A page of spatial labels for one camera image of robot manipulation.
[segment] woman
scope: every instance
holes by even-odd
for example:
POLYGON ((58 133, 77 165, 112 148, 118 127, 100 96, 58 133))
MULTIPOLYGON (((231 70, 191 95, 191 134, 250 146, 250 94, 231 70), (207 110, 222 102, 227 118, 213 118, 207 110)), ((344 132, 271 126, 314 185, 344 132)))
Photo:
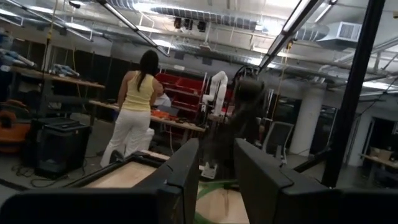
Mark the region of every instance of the woman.
POLYGON ((150 106, 157 95, 163 92, 162 85, 154 78, 159 58, 148 50, 141 58, 139 71, 128 71, 119 90, 119 116, 112 138, 106 146, 101 166, 109 164, 113 151, 121 149, 126 136, 131 133, 124 157, 138 150, 140 140, 145 136, 150 123, 150 106))

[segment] floor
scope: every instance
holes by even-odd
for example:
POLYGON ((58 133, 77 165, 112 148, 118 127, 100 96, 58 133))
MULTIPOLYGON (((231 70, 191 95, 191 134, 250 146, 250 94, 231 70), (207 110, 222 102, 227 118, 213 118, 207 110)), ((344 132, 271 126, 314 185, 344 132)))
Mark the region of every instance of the floor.
MULTIPOLYGON (((89 123, 89 117, 82 114, 73 114, 72 118, 75 120, 79 120, 82 123, 89 123)), ((96 121, 93 132, 90 136, 90 140, 88 142, 87 153, 86 153, 86 166, 84 170, 76 170, 69 175, 69 179, 60 180, 58 182, 54 182, 51 180, 45 180, 43 178, 37 177, 33 174, 32 170, 29 169, 19 169, 18 164, 19 160, 17 157, 9 157, 9 156, 0 156, 0 164, 1 164, 1 172, 0 179, 5 180, 6 182, 10 182, 13 184, 17 184, 23 187, 27 187, 29 189, 35 187, 61 187, 69 182, 79 179, 84 174, 92 173, 98 169, 100 169, 100 157, 96 156, 96 153, 99 151, 103 151, 111 138, 113 131, 113 125, 109 124, 105 121, 96 121)), ((169 152, 170 149, 167 148, 158 148, 158 151, 165 151, 165 153, 169 152)), ((288 156, 288 167, 295 167, 298 164, 301 164, 306 161, 305 157, 302 156, 288 156)), ((316 178, 318 180, 321 179, 323 173, 323 164, 320 164, 312 169, 309 169, 305 172, 306 175, 316 178)), ((366 181, 366 177, 364 177, 359 169, 354 167, 344 167, 341 170, 340 178, 338 181, 338 187, 348 188, 348 187, 363 187, 366 181)), ((17 191, 11 189, 10 187, 3 187, 0 185, 0 205, 2 202, 10 197, 12 194, 17 191)))

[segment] green object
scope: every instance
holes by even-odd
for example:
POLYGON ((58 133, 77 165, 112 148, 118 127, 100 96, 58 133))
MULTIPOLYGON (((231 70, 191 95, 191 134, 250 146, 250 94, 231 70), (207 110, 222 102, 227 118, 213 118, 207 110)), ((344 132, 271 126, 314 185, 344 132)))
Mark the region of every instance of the green object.
MULTIPOLYGON (((233 185, 236 185, 236 180, 226 180, 226 181, 214 181, 214 182, 207 182, 207 183, 199 183, 199 186, 203 187, 201 191, 199 191, 197 195, 197 201, 201 199, 206 194, 220 188, 228 188, 233 185)), ((198 212, 195 212, 195 220, 194 223, 196 224, 219 224, 208 220, 207 218, 200 215, 198 212)))

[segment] ceiling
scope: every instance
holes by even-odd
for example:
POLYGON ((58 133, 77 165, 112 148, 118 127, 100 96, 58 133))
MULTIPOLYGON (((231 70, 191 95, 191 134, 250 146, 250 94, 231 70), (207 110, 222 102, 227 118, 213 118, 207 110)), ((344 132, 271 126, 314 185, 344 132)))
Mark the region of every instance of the ceiling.
MULTIPOLYGON (((97 2, 72 1, 80 5, 75 9, 64 0, 13 1, 46 18, 51 18, 58 2, 55 21, 68 25, 70 32, 77 32, 75 35, 87 38, 91 34, 89 30, 92 30, 93 35, 114 42, 149 45, 97 2)), ((327 2, 322 3, 295 32, 291 50, 283 50, 269 68, 283 69, 288 74, 285 79, 325 82, 330 90, 342 91, 348 79, 355 42, 343 41, 341 44, 341 41, 332 39, 335 36, 331 37, 331 33, 340 22, 361 24, 367 1, 339 0, 333 6, 327 2), (281 63, 283 57, 287 58, 286 63, 281 63)), ((259 65, 299 0, 108 0, 108 3, 166 50, 236 64, 259 65), (193 19, 192 30, 176 29, 176 17, 193 19), (197 29, 198 21, 207 22, 206 32, 197 29)), ((43 18, 7 0, 0 0, 0 9, 23 17, 24 26, 42 26, 43 29, 48 26, 43 18)), ((398 10, 398 1, 388 0, 366 76, 374 81, 366 82, 363 92, 382 92, 388 87, 388 90, 398 90, 398 84, 392 83, 398 71, 398 20, 392 18, 395 9, 398 10)), ((1 16, 16 24, 21 23, 20 18, 10 14, 1 16)))

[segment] orange vacuum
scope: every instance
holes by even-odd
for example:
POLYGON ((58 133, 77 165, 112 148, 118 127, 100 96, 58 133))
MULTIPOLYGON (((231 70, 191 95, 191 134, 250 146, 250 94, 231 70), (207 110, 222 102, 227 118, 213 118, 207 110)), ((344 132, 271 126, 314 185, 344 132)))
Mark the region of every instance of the orange vacuum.
POLYGON ((20 101, 0 103, 0 152, 18 153, 30 129, 30 114, 20 101))

